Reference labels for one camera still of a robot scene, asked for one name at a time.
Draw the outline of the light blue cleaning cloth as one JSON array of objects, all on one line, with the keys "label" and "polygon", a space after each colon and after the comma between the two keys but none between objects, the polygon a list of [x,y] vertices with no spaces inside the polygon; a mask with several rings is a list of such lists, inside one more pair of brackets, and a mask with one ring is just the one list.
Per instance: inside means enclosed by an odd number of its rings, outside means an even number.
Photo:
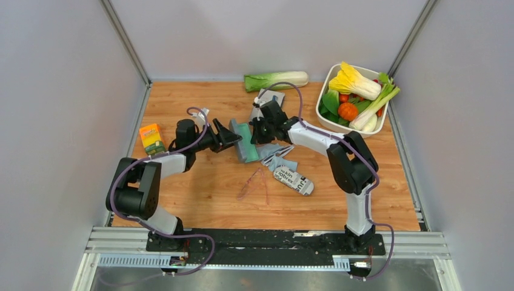
[{"label": "light blue cleaning cloth", "polygon": [[293,145],[279,145],[279,144],[265,144],[257,146],[256,150],[259,156],[260,163],[267,167],[271,172],[275,171],[280,166],[286,166],[291,170],[296,171],[298,163],[285,159],[285,155],[290,153],[295,146]]}]

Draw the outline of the grey glasses case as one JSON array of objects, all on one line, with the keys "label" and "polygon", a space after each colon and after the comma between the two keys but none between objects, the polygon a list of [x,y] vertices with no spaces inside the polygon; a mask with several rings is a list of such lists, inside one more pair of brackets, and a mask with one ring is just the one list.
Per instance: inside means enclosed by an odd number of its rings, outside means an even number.
[{"label": "grey glasses case", "polygon": [[238,123],[235,118],[229,122],[229,129],[239,135],[241,140],[235,144],[235,150],[239,162],[250,163],[259,161],[256,146],[251,143],[252,133],[247,123]]}]

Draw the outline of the pink transparent sunglasses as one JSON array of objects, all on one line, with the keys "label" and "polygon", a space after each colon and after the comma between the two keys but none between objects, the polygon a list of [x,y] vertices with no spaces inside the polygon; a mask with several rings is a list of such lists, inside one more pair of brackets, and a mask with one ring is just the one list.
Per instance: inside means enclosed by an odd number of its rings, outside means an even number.
[{"label": "pink transparent sunglasses", "polygon": [[245,182],[241,191],[236,196],[236,199],[238,201],[242,201],[245,197],[249,196],[252,193],[263,194],[265,198],[265,204],[267,206],[270,205],[267,181],[265,178],[264,171],[260,167],[257,168],[252,173],[250,178]]}]

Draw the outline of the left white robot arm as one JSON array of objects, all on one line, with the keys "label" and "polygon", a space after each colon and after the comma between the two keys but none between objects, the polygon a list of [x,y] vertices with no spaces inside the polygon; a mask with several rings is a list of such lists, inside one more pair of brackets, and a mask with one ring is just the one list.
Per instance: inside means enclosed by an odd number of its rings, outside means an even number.
[{"label": "left white robot arm", "polygon": [[109,211],[129,221],[137,221],[175,252],[183,248],[182,221],[159,205],[161,180],[187,172],[196,153],[209,149],[215,153],[233,147],[242,136],[224,127],[217,119],[203,130],[192,119],[177,123],[176,138],[167,153],[142,159],[122,158],[118,163],[105,205]]}]

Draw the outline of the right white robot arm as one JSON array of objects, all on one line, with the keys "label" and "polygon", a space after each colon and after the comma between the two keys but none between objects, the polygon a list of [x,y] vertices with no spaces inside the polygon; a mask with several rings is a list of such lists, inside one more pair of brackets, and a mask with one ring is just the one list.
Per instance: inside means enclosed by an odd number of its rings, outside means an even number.
[{"label": "right white robot arm", "polygon": [[370,214],[370,192],[378,184],[378,163],[363,137],[356,131],[342,134],[323,130],[298,116],[288,118],[276,101],[255,102],[253,106],[261,116],[252,119],[252,144],[284,141],[328,158],[333,178],[346,194],[346,246],[352,253],[365,251],[376,230]]}]

